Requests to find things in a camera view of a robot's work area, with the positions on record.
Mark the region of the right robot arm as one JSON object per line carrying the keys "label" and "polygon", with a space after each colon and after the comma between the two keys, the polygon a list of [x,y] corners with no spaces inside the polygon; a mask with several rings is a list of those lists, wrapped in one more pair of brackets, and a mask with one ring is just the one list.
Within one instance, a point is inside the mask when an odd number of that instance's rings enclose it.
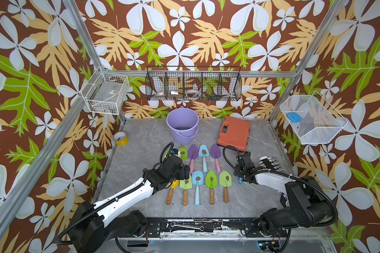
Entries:
{"label": "right robot arm", "polygon": [[276,159],[263,156],[255,165],[249,152],[238,154],[234,174],[248,183],[270,187],[283,194],[282,209],[272,208],[259,218],[259,229],[270,236],[280,229],[326,227],[338,219],[336,205],[311,176],[286,174]]}

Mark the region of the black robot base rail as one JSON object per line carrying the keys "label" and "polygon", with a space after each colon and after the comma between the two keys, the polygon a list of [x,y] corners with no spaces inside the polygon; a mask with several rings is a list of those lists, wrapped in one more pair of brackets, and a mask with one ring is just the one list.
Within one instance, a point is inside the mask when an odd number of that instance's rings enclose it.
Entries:
{"label": "black robot base rail", "polygon": [[157,238],[175,231],[203,236],[233,233],[246,238],[283,238],[287,236],[287,230],[281,228],[276,230],[273,235],[261,233],[258,218],[148,218],[146,225],[148,237]]}

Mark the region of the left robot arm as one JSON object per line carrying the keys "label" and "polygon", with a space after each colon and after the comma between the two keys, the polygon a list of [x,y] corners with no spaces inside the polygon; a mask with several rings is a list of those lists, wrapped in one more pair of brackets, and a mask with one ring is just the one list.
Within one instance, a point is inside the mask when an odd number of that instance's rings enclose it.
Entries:
{"label": "left robot arm", "polygon": [[152,169],[144,169],[141,178],[119,193],[96,203],[82,203],[69,226],[57,237],[56,244],[73,245],[78,253],[94,253],[108,240],[143,234],[147,218],[138,210],[126,216],[122,213],[174,181],[188,180],[190,170],[180,157],[168,156]]}

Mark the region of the yellow square trowel wooden handle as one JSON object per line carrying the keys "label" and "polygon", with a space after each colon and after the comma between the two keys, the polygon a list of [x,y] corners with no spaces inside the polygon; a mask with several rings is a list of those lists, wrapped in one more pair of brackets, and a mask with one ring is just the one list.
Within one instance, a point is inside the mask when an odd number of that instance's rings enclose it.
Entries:
{"label": "yellow square trowel wooden handle", "polygon": [[167,205],[171,204],[173,193],[174,193],[174,188],[177,187],[178,185],[179,185],[179,180],[175,180],[175,181],[172,182],[172,184],[170,186],[170,191],[168,193],[168,197],[167,197],[167,200],[166,200],[166,204]]}

